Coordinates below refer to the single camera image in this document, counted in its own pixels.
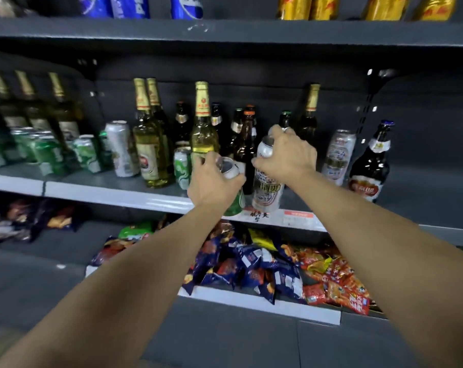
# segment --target blue pepsi can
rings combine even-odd
[[[89,18],[112,18],[110,0],[80,0],[81,12]]]
[[[203,19],[201,0],[171,0],[172,19]]]
[[[148,0],[111,0],[114,18],[149,19]]]

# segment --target yellow energy drink can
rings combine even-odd
[[[310,20],[337,19],[339,0],[314,0],[310,11]]]
[[[364,20],[400,20],[409,0],[368,0]]]
[[[279,0],[277,19],[308,20],[312,0]]]
[[[421,0],[413,20],[448,20],[453,14],[456,0]]]

